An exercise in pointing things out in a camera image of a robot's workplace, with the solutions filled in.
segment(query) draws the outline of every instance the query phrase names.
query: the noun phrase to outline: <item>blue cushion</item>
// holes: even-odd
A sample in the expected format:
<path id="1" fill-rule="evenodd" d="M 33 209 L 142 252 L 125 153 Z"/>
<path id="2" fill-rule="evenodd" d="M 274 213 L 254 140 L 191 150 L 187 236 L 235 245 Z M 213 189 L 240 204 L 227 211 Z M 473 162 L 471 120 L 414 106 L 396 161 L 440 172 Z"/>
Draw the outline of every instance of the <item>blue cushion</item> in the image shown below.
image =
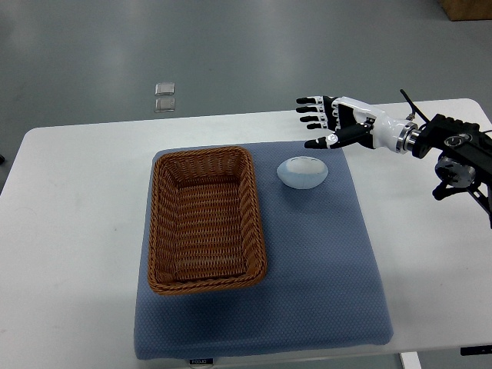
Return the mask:
<path id="1" fill-rule="evenodd" d="M 147 282 L 150 186 L 135 310 L 139 359 L 246 356 L 386 344 L 393 335 L 381 277 L 342 150 L 303 142 L 241 145 L 254 159 L 268 258 L 249 288 L 181 296 Z M 154 162 L 167 150 L 157 153 Z M 283 184 L 277 167 L 309 155 L 329 174 L 311 190 Z"/>

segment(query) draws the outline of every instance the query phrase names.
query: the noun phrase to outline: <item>concrete floor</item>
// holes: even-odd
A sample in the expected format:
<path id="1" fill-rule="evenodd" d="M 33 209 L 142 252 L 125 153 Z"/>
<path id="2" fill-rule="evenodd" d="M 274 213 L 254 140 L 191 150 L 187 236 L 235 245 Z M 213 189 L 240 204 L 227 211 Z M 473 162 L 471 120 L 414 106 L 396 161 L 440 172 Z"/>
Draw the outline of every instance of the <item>concrete floor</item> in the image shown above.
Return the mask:
<path id="1" fill-rule="evenodd" d="M 291 110 L 305 95 L 400 102 L 400 88 L 472 98 L 492 118 L 491 66 L 492 21 L 450 22 L 437 0 L 1 0 L 0 189 L 32 128 Z M 159 81 L 176 83 L 174 112 L 154 113 Z M 458 349 L 419 354 L 423 369 L 492 366 Z"/>

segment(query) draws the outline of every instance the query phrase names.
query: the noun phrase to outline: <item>white egg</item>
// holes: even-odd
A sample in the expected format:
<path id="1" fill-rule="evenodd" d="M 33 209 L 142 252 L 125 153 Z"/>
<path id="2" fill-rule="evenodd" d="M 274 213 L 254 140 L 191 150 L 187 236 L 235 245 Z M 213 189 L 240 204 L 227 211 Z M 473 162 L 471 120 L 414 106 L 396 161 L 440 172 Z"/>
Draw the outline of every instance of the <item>white egg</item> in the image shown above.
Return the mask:
<path id="1" fill-rule="evenodd" d="M 289 187 L 308 190 L 324 181 L 328 175 L 328 168 L 319 159 L 297 156 L 280 164 L 277 175 Z"/>

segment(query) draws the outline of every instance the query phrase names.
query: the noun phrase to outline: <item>robotic arm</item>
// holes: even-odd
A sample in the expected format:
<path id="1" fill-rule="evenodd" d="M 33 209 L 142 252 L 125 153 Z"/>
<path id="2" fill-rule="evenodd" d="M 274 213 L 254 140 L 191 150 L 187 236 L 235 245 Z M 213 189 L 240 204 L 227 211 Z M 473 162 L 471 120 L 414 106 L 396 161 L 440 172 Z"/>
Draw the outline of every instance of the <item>robotic arm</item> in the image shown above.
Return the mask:
<path id="1" fill-rule="evenodd" d="M 492 228 L 492 138 L 480 132 L 476 123 L 466 123 L 437 114 L 425 117 L 401 90 L 412 108 L 405 119 L 392 118 L 385 111 L 352 98 L 316 96 L 299 98 L 299 113 L 310 122 L 308 129 L 326 128 L 333 133 L 307 141 L 306 148 L 341 148 L 358 142 L 366 148 L 388 148 L 405 154 L 408 151 L 422 159 L 432 148 L 442 151 L 435 166 L 441 183 L 432 195 L 442 200 L 460 192 L 468 192 L 487 212 Z M 425 124 L 418 127 L 413 119 L 419 114 Z M 487 195 L 479 187 L 487 186 Z"/>

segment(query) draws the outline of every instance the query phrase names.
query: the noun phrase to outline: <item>brown woven basket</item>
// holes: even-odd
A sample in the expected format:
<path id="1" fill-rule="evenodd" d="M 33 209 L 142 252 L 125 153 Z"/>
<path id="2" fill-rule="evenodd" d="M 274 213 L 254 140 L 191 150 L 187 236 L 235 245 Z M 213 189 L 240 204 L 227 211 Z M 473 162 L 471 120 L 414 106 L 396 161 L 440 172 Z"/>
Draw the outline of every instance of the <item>brown woven basket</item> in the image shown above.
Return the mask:
<path id="1" fill-rule="evenodd" d="M 258 283 L 267 261 L 251 154 L 230 146 L 161 156 L 148 247 L 148 283 L 158 294 Z"/>

